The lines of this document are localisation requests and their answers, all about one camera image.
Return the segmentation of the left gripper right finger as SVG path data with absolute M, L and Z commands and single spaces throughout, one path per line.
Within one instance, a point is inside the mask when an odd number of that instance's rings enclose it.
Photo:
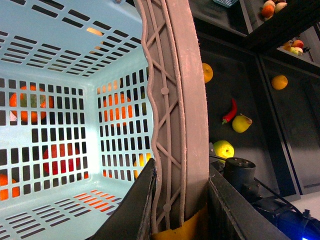
M 210 240 L 287 240 L 212 166 L 208 178 Z

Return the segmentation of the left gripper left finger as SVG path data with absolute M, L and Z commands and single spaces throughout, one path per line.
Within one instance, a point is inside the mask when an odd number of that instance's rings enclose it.
M 152 203 L 156 188 L 156 162 L 149 159 L 115 212 L 92 240 L 150 240 Z

